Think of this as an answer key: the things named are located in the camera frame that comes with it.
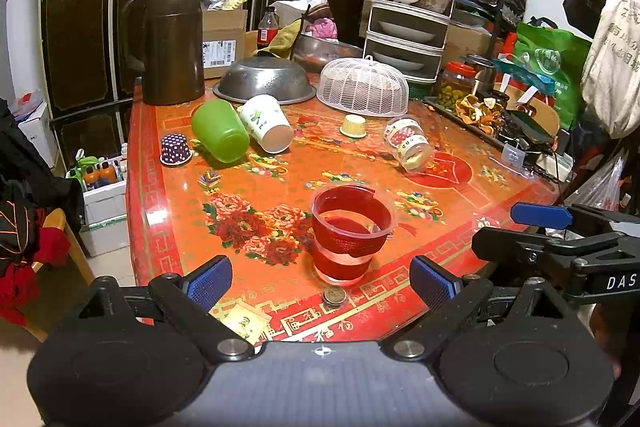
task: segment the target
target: white mesh food cover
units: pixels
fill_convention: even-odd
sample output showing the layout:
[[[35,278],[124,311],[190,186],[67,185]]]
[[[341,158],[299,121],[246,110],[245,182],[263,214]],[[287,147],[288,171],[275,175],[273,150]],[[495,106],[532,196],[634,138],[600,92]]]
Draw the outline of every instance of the white mesh food cover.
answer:
[[[366,58],[336,58],[320,74],[320,102],[364,116],[400,116],[409,103],[409,85],[396,68]]]

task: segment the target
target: green shopping bag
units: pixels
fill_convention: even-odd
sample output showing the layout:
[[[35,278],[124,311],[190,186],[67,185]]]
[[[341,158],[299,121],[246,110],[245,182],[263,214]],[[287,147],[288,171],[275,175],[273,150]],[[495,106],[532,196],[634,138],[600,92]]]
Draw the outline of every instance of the green shopping bag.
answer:
[[[540,25],[547,23],[551,28]],[[563,129],[571,128],[582,107],[580,80],[591,43],[567,30],[559,30],[549,19],[532,18],[518,24],[518,41],[513,55],[534,73],[552,78],[556,84],[556,105]]]

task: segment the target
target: canvas tote bag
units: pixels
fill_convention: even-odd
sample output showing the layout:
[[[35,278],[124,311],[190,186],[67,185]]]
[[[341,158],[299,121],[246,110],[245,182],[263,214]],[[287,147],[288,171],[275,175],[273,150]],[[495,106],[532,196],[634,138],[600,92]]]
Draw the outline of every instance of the canvas tote bag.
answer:
[[[612,138],[640,124],[640,0],[607,0],[582,72],[582,97]]]

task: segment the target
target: blue gripper pad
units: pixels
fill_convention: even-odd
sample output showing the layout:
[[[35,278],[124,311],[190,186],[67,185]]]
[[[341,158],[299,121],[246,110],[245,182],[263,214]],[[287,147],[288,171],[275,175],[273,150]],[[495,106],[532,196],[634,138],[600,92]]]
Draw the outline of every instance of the blue gripper pad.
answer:
[[[423,255],[411,260],[409,283],[431,311],[436,311],[462,289],[458,277]]]
[[[511,207],[511,219],[520,225],[564,230],[571,226],[574,218],[565,206],[516,203]]]
[[[207,312],[231,288],[233,270],[226,255],[211,261],[182,278],[182,291]]]

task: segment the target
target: white cup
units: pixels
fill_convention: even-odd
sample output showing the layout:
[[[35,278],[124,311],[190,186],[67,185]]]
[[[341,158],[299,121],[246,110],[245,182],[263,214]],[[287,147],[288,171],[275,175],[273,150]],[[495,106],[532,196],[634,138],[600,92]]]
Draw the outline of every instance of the white cup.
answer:
[[[284,151],[293,141],[293,129],[278,100],[259,94],[238,108],[240,120],[249,133],[269,154]]]

